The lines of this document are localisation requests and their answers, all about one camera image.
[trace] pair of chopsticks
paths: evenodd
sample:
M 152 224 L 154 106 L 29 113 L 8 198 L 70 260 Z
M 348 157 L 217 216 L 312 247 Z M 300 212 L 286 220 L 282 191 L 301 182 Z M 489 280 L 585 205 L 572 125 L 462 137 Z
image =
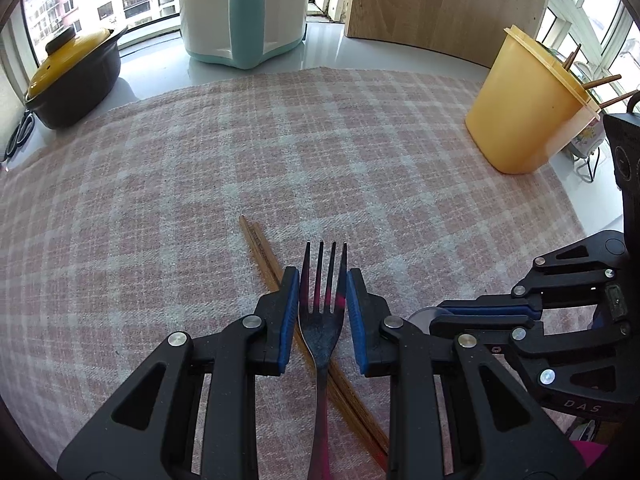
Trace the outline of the pair of chopsticks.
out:
M 567 71 L 570 70 L 571 65 L 574 64 L 575 57 L 580 52 L 581 48 L 582 48 L 582 44 L 579 43 L 578 47 L 571 54 L 569 54 L 569 56 L 566 58 L 566 61 L 562 64 L 562 68 L 564 68 Z M 619 79 L 622 79 L 622 76 L 620 74 L 609 75 L 607 77 L 596 79 L 596 81 L 590 81 L 588 83 L 584 83 L 582 85 L 582 88 L 584 88 L 585 90 L 590 90 L 592 88 L 596 88 L 596 87 L 601 86 L 601 85 L 606 85 L 607 83 L 613 83 L 614 81 L 618 81 Z M 600 105 L 600 108 L 606 108 L 608 106 L 611 106 L 611 105 L 614 105 L 616 103 L 619 103 L 620 101 L 623 101 L 623 100 L 631 97 L 635 93 L 636 93 L 636 91 L 634 90 L 633 92 L 629 92 L 627 94 L 615 97 L 615 98 L 613 98 L 613 99 L 611 99 L 609 101 L 606 101 L 606 102 L 602 103 Z
M 260 224 L 258 224 L 258 222 L 251 223 L 242 215 L 240 217 L 240 228 L 242 229 L 244 238 L 249 244 L 255 261 L 258 263 L 260 273 L 268 289 L 271 292 L 279 290 L 284 270 L 273 254 Z M 313 370 L 313 358 L 309 354 L 302 339 L 298 324 L 296 324 L 294 340 L 305 358 L 307 367 Z M 380 428 L 376 419 L 362 403 L 350 381 L 345 377 L 333 359 L 329 363 L 327 390 L 329 399 L 331 399 L 331 402 L 338 409 L 346 421 L 347 426 L 356 434 L 378 465 L 386 471 L 389 449 L 388 436 L 386 436 L 386 433 Z

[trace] white appliance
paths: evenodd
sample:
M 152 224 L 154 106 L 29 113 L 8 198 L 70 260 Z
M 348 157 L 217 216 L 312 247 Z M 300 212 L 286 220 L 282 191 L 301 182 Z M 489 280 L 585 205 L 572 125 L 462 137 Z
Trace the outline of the white appliance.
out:
M 242 69 L 294 48 L 308 0 L 180 0 L 182 39 L 200 61 Z

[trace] fork head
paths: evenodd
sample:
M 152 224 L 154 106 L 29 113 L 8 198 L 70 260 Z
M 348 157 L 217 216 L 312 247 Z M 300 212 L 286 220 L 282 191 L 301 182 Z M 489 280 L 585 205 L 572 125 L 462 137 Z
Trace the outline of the fork head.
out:
M 326 289 L 322 312 L 320 312 L 320 279 L 322 275 L 322 250 L 324 243 L 320 242 L 318 251 L 318 267 L 316 270 L 316 286 L 314 299 L 309 306 L 309 258 L 311 242 L 306 243 L 305 260 L 302 264 L 300 276 L 300 307 L 298 320 L 300 332 L 305 340 L 306 347 L 314 358 L 316 368 L 329 365 L 329 359 L 334 351 L 335 344 L 340 337 L 342 322 L 344 320 L 345 292 L 347 283 L 347 244 L 342 246 L 342 258 L 338 273 L 338 285 L 335 290 L 334 310 L 331 311 L 332 279 L 334 275 L 335 242 L 331 246 L 331 258 L 329 259 L 329 271 L 326 278 Z

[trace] black pot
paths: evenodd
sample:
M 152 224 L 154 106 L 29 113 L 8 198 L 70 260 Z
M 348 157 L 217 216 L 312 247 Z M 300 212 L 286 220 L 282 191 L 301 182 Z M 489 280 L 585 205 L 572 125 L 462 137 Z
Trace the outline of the black pot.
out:
M 63 73 L 48 88 L 33 98 L 27 99 L 24 105 L 52 130 L 76 124 L 100 104 L 113 89 L 120 75 L 120 53 L 117 42 L 126 31 L 126 27 L 117 34 L 111 30 L 111 35 L 106 40 Z M 65 40 L 64 33 L 60 38 L 62 41 Z

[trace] triangular cutout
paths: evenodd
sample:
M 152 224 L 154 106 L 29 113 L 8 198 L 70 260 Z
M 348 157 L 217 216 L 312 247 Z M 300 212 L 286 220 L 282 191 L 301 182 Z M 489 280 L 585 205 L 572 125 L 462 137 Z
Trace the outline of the triangular cutout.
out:
M 114 422 L 136 430 L 146 430 L 151 420 L 151 413 L 154 410 L 165 369 L 163 364 L 157 364 L 150 370 L 136 389 L 113 412 L 111 418 Z
M 569 249 L 564 253 L 556 254 L 556 260 L 571 260 L 573 258 L 588 258 L 588 257 L 589 257 L 589 251 L 587 250 L 587 247 L 584 245 L 578 245 L 577 247 L 574 247 L 573 249 Z
M 530 421 L 529 412 L 487 366 L 481 366 L 480 378 L 489 400 L 495 429 L 501 432 L 524 426 Z
M 573 374 L 570 378 L 571 384 L 594 388 L 603 392 L 613 392 L 616 389 L 616 369 L 613 366 L 589 370 Z

